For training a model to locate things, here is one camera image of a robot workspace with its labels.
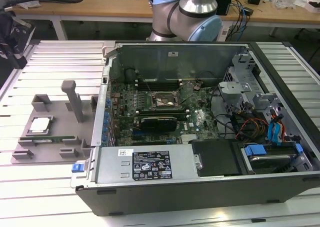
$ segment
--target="slotted aluminum surface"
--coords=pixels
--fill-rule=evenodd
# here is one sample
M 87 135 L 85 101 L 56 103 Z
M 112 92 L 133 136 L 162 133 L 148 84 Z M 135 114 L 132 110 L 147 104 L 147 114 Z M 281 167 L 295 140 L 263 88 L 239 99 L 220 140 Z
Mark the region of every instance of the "slotted aluminum surface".
M 49 93 L 51 100 L 66 100 L 60 90 L 66 78 L 75 79 L 81 99 L 98 93 L 102 44 L 102 41 L 42 41 L 34 50 L 32 61 L 18 73 L 0 101 L 1 227 L 297 227 L 320 223 L 320 188 L 279 204 L 98 217 L 70 188 L 71 164 L 11 165 L 12 151 L 32 111 L 34 93 Z M 57 61 L 57 54 L 65 59 Z M 252 223 L 251 219 L 256 218 L 266 222 Z
M 285 46 L 281 42 L 262 42 L 258 43 L 258 46 L 320 130 L 319 75 L 293 47 Z M 273 92 L 263 74 L 261 79 L 268 90 Z

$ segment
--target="wooden desk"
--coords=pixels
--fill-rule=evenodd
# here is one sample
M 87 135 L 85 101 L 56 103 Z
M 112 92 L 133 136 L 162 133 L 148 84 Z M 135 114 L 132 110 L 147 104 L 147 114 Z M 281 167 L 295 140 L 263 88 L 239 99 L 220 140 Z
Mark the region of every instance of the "wooden desk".
M 310 13 L 297 6 L 296 9 L 276 9 L 271 1 L 259 5 L 239 0 L 254 10 L 248 25 L 264 27 L 320 28 L 320 14 Z M 15 13 L 23 19 L 51 20 L 59 40 L 66 40 L 62 21 L 152 22 L 152 11 L 147 0 L 84 0 L 77 4 L 46 3 L 29 10 L 15 7 Z M 233 6 L 227 16 L 221 16 L 223 30 L 228 30 L 238 19 Z

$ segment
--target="warning label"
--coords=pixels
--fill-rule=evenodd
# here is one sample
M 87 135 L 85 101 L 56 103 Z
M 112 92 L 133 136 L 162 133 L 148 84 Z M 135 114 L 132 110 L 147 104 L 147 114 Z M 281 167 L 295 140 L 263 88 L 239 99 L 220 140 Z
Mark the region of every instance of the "warning label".
M 132 178 L 135 181 L 172 179 L 169 151 L 132 153 Z

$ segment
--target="metal case panel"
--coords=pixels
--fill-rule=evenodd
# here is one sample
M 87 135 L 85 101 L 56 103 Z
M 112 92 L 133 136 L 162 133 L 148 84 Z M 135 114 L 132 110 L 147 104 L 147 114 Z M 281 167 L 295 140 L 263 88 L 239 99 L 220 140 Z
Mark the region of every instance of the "metal case panel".
M 83 189 L 83 186 L 78 186 L 76 193 L 97 216 L 129 215 L 281 203 L 318 186 L 320 179 L 314 179 L 313 176 L 306 174 L 250 180 L 164 183 L 115 188 Z

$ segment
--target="motherboard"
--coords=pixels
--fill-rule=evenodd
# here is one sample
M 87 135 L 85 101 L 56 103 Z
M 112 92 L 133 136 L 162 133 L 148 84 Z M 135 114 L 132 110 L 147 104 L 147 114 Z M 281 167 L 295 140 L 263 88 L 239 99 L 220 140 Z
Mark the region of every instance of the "motherboard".
M 219 138 L 208 109 L 212 87 L 197 81 L 163 85 L 111 83 L 116 146 L 187 144 Z

